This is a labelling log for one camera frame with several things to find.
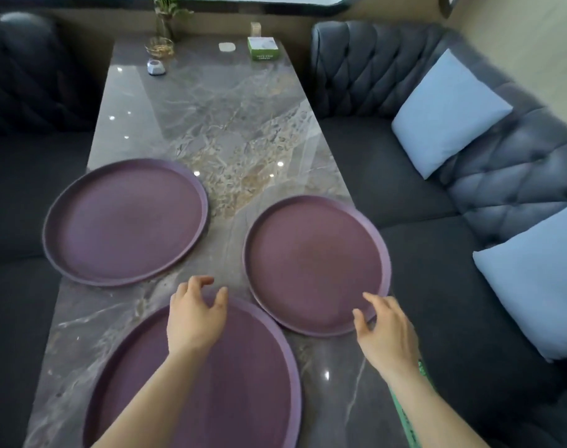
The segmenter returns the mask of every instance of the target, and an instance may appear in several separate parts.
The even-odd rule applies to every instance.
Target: person
[[[94,448],[168,447],[196,374],[223,332],[228,289],[220,288],[211,308],[201,288],[213,277],[190,277],[169,301],[169,354]],[[422,448],[489,448],[420,374],[418,338],[398,301],[363,293],[377,312],[371,330],[353,310],[358,344],[394,392]]]

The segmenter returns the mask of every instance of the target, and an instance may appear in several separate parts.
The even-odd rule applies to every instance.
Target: hand
[[[213,283],[213,277],[190,277],[181,283],[169,301],[169,353],[181,350],[209,349],[221,336],[228,313],[228,288],[221,288],[211,308],[205,305],[201,288]]]
[[[362,311],[352,311],[358,344],[366,359],[387,382],[392,376],[418,371],[418,337],[398,301],[367,292],[362,296],[377,312],[377,325],[370,330]]]

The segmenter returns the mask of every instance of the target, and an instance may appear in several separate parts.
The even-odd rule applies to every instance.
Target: green and white box
[[[279,57],[279,47],[272,37],[249,37],[248,49],[250,56],[256,61]]]

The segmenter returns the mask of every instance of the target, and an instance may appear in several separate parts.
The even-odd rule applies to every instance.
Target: green strip
[[[420,374],[423,377],[426,377],[427,379],[429,379],[429,376],[427,375],[427,371],[424,369],[424,364],[422,363],[422,360],[418,361],[418,369],[420,369]],[[396,410],[398,411],[399,419],[402,422],[403,431],[406,433],[406,438],[408,439],[408,444],[410,445],[410,448],[422,448],[420,442],[418,441],[418,437],[416,436],[416,432],[414,432],[414,429],[413,429],[412,425],[410,424],[410,420],[408,420],[406,413],[404,412],[402,407],[399,405],[398,399],[393,394],[393,391],[391,389],[389,391],[392,394],[393,404],[395,404]]]

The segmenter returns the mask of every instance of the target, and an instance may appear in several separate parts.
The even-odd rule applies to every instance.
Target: forearm
[[[205,352],[169,354],[94,448],[167,447]]]
[[[489,448],[482,438],[414,370],[386,378],[422,448]]]

